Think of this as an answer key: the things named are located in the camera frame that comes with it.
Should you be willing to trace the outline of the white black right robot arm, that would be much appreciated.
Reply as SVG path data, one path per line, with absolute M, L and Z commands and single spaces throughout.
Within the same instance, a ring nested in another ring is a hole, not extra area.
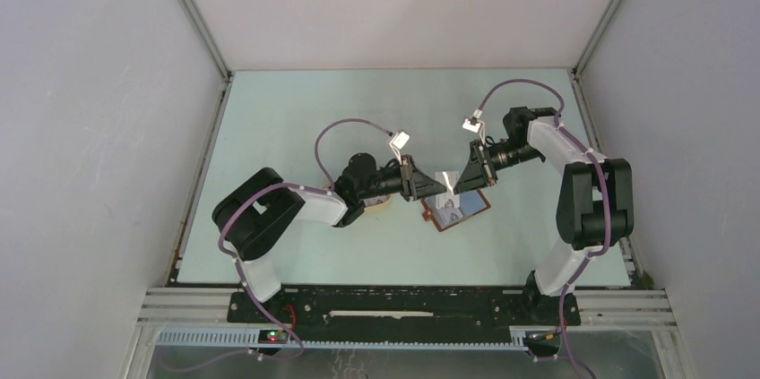
M 464 119 L 477 134 L 456 185 L 463 194 L 497 183 L 498 171 L 532 159 L 549 163 L 561 176 L 556 211 L 558 241 L 548 259 L 529 274 L 521 309 L 532 323 L 545 323 L 563 309 L 585 267 L 634 229 L 632 169 L 610 159 L 570 133 L 554 108 L 511 108 L 503 118 L 507 134 L 489 142 L 482 112 Z

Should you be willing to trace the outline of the brown leather card holder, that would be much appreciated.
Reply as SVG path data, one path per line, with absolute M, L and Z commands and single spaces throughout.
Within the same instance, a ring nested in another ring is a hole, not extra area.
M 439 232 L 452 229 L 491 208 L 490 202 L 480 190 L 461 194 L 457 205 L 453 200 L 447 199 L 444 206 L 438 208 L 435 197 L 423 199 L 422 205 L 422 219 L 431 223 Z

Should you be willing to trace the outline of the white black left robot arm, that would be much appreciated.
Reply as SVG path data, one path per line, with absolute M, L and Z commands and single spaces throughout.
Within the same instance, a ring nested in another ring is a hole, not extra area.
M 446 184 L 423 173 L 410 155 L 383 166 L 368 153 L 353 155 L 328 188 L 285 181 L 273 168 L 261 168 L 213 209 L 219 249 L 230 256 L 241 284 L 250 292 L 249 311 L 272 322 L 283 310 L 281 280 L 267 254 L 295 220 L 343 228 L 365 211 L 370 200 L 398 194 L 407 202 L 448 192 Z

